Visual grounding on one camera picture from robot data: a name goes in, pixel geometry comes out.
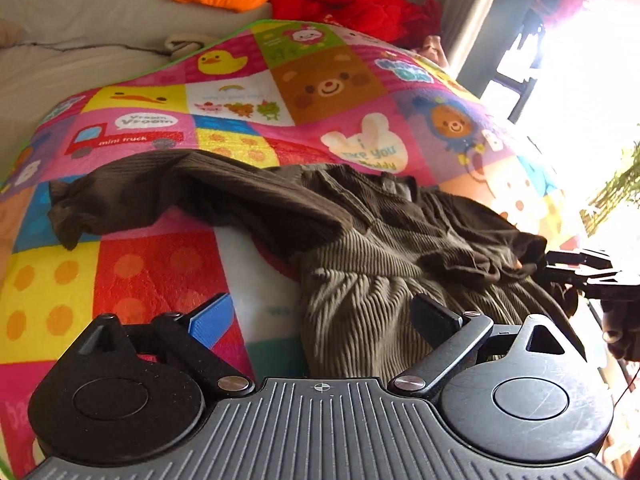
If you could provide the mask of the colourful cartoon play mat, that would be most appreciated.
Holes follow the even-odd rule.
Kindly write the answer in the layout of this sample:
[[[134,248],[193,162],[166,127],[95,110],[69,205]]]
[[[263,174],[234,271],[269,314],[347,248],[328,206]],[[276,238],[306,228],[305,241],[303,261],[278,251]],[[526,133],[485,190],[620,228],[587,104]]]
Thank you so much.
[[[420,56],[360,32],[261,21],[179,61],[99,48],[1,53],[1,116],[32,135],[1,189],[1,474],[40,462],[36,385],[96,316],[206,314],[208,348],[241,372],[298,375],[295,271],[236,229],[178,210],[152,226],[55,237],[49,184],[129,155],[199,148],[256,167],[347,164],[468,196],[553,248],[584,239],[576,208],[524,132]]]

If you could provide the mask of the brown corduroy garment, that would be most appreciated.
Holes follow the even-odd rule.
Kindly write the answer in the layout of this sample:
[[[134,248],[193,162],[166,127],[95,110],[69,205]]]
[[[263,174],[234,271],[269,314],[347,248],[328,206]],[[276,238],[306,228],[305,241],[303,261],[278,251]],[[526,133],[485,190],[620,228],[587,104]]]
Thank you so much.
[[[499,324],[531,314],[577,335],[537,281],[546,240],[475,200],[410,177],[347,165],[257,168],[201,150],[135,154],[49,184],[52,230],[73,249],[84,234],[145,228],[168,209],[242,226],[299,272],[300,339],[317,377],[390,380],[432,348],[409,323],[423,294],[451,312]]]

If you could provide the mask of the beige sofa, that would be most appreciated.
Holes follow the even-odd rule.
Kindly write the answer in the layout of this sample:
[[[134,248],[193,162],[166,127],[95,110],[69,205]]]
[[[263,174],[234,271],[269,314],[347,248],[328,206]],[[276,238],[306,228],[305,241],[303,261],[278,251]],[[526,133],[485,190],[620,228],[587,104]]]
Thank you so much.
[[[456,83],[416,49],[332,24],[172,0],[1,0],[1,187],[135,154],[266,168],[419,167],[401,93]]]

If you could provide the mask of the red padded jacket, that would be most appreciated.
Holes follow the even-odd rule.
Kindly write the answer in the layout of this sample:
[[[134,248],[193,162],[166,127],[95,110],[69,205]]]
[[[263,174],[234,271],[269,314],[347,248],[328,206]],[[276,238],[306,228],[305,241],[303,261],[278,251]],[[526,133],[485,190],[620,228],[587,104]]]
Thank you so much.
[[[417,49],[442,29],[435,0],[270,0],[276,20],[342,26],[405,49]]]

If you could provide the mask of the pink small cloth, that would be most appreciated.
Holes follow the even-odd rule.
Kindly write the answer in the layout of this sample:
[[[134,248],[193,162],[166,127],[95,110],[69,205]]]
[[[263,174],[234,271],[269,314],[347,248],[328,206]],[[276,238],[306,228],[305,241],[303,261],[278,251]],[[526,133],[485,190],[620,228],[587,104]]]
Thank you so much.
[[[442,48],[442,44],[440,43],[439,36],[430,35],[425,37],[422,46],[416,49],[416,53],[423,56],[424,58],[427,58],[440,68],[449,67],[449,63],[446,58],[444,49]]]

